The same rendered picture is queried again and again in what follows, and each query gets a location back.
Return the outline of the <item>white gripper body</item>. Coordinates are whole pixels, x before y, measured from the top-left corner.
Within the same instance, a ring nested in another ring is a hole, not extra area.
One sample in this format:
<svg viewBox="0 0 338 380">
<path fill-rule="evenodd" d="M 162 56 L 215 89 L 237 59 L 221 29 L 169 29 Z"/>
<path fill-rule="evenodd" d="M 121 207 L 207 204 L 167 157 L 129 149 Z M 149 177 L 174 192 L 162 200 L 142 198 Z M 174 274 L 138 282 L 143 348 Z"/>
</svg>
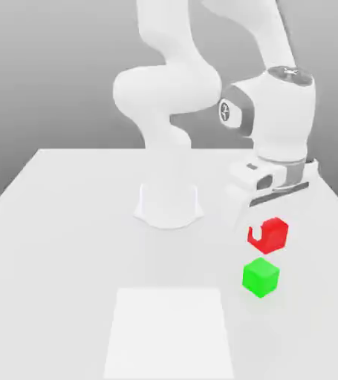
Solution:
<svg viewBox="0 0 338 380">
<path fill-rule="evenodd" d="M 262 189 L 256 192 L 234 186 L 234 227 L 248 219 L 263 221 L 265 217 L 271 218 L 279 210 L 279 199 L 308 187 L 308 181 L 282 189 Z"/>
</svg>

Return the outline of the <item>small green cube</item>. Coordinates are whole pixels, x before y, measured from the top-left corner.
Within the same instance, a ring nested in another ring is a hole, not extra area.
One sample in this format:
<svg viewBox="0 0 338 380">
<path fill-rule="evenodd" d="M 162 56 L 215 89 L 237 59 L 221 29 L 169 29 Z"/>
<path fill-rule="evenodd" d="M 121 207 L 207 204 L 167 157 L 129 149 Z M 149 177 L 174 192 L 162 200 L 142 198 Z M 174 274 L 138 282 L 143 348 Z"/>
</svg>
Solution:
<svg viewBox="0 0 338 380">
<path fill-rule="evenodd" d="M 242 286 L 258 298 L 276 289 L 280 270 L 264 258 L 257 258 L 244 266 Z"/>
</svg>

